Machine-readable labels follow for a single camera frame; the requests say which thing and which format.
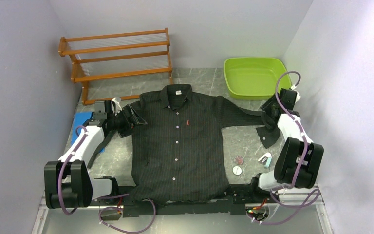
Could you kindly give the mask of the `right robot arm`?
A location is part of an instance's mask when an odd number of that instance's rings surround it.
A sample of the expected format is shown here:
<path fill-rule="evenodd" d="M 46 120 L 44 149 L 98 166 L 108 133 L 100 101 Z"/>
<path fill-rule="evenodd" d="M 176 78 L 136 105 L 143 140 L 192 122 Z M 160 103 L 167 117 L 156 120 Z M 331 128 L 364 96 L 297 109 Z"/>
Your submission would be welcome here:
<path fill-rule="evenodd" d="M 273 144 L 265 133 L 272 133 L 274 139 L 282 136 L 285 143 L 274 170 L 260 174 L 258 184 L 248 189 L 249 198 L 254 202 L 261 202 L 271 189 L 281 186 L 312 188 L 316 182 L 324 148 L 314 143 L 301 126 L 300 115 L 293 110 L 298 97 L 297 91 L 281 89 L 262 106 L 267 118 L 276 126 L 258 129 L 262 143 L 266 147 Z"/>

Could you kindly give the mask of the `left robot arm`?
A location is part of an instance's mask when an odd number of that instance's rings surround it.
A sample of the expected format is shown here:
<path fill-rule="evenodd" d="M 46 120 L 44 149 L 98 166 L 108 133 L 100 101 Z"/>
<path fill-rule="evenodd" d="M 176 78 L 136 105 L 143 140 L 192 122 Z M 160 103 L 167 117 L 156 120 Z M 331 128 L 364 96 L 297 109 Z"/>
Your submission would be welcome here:
<path fill-rule="evenodd" d="M 115 178 L 91 178 L 88 170 L 115 134 L 127 137 L 135 127 L 146 124 L 131 105 L 121 107 L 116 98 L 97 101 L 90 117 L 76 127 L 77 138 L 70 149 L 44 167 L 47 207 L 70 215 L 94 200 L 113 205 L 122 198 Z"/>

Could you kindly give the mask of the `black pinstriped shirt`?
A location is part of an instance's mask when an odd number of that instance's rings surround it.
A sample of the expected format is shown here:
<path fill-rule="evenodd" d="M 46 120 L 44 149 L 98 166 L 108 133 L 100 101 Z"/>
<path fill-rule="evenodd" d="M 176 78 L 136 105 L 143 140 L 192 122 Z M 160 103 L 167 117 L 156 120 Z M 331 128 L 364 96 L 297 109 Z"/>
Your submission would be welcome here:
<path fill-rule="evenodd" d="M 223 128 L 254 126 L 265 148 L 281 135 L 264 112 L 241 108 L 223 96 L 196 93 L 189 84 L 142 93 L 123 111 L 145 121 L 131 133 L 134 201 L 214 199 L 229 188 Z"/>

